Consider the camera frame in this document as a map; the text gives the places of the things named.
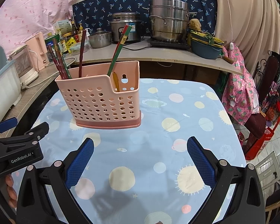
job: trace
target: blue gripper pad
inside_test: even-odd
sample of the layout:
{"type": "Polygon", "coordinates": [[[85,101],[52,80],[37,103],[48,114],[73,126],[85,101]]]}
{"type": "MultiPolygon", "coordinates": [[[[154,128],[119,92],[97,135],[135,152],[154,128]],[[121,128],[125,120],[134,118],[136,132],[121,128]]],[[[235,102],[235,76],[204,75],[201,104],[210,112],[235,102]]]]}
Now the blue gripper pad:
{"type": "Polygon", "coordinates": [[[15,117],[0,122],[0,133],[3,133],[7,130],[12,129],[13,127],[16,127],[17,124],[18,120],[15,117]]]}
{"type": "Polygon", "coordinates": [[[192,158],[204,184],[213,188],[216,185],[216,172],[195,141],[197,140],[194,137],[190,137],[188,139],[188,153],[192,158]]]}
{"type": "Polygon", "coordinates": [[[65,185],[68,189],[78,183],[87,163],[93,154],[93,151],[94,143],[93,140],[89,138],[67,169],[65,185]]]}

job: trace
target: red bag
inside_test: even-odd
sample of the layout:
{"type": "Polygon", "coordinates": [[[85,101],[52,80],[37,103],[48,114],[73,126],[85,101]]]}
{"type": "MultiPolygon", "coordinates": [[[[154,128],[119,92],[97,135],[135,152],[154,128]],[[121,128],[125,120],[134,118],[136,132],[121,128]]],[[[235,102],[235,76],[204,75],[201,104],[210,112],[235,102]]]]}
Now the red bag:
{"type": "Polygon", "coordinates": [[[265,129],[265,133],[260,139],[257,139],[254,135],[250,133],[244,152],[246,160],[253,160],[256,156],[260,154],[260,152],[265,148],[267,143],[272,139],[274,131],[279,125],[279,123],[280,117],[278,118],[274,129],[267,127],[265,129]]]}

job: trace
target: palm tree print fabric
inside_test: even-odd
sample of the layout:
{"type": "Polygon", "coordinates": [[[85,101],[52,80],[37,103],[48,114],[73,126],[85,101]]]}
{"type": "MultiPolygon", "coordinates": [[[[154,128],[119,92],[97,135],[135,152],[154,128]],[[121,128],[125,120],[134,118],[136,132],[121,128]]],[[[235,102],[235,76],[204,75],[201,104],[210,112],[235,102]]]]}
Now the palm tree print fabric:
{"type": "MultiPolygon", "coordinates": [[[[201,29],[214,34],[217,19],[217,0],[182,0],[189,4],[190,12],[198,12],[201,29]]],[[[149,7],[150,0],[84,0],[73,5],[74,19],[77,25],[90,28],[90,33],[97,28],[111,31],[112,14],[131,11],[140,14],[141,35],[150,36],[149,7]]]]}
{"type": "Polygon", "coordinates": [[[239,124],[244,125],[254,109],[255,83],[251,74],[245,68],[244,58],[235,43],[233,51],[227,51],[223,47],[223,53],[234,61],[233,65],[239,69],[243,75],[230,73],[223,93],[222,104],[228,114],[239,124]]]}

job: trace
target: tiled floor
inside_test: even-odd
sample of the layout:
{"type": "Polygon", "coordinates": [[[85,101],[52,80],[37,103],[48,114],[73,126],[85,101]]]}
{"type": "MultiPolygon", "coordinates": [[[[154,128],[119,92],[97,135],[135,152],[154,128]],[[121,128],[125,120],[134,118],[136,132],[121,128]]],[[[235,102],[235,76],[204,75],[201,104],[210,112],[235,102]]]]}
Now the tiled floor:
{"type": "MultiPolygon", "coordinates": [[[[237,132],[237,134],[241,131],[244,136],[245,139],[248,138],[249,136],[249,131],[244,127],[241,126],[239,124],[235,124],[233,123],[234,128],[237,132]]],[[[263,159],[265,159],[271,152],[275,153],[277,160],[280,164],[280,124],[277,126],[277,128],[275,129],[274,132],[274,136],[272,137],[271,141],[266,145],[266,147],[262,150],[262,152],[252,161],[247,161],[247,163],[252,163],[253,165],[257,165],[260,161],[262,161],[263,159]]],[[[267,163],[263,168],[261,169],[261,171],[263,172],[265,169],[267,169],[270,166],[270,163],[267,163]]],[[[269,183],[272,179],[265,179],[264,183],[262,184],[266,184],[269,183]]],[[[274,191],[274,187],[273,185],[267,189],[264,190],[264,199],[266,200],[268,196],[270,196],[274,191]]]]}

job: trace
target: beige curtain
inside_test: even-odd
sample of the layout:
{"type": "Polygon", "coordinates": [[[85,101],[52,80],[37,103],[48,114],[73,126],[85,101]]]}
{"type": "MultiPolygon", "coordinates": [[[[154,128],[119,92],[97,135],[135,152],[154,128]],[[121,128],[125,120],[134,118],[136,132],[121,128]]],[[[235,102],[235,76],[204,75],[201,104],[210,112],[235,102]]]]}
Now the beige curtain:
{"type": "Polygon", "coordinates": [[[244,56],[245,67],[253,73],[256,63],[269,51],[280,52],[280,10],[276,0],[218,0],[215,36],[233,42],[244,56]]]}

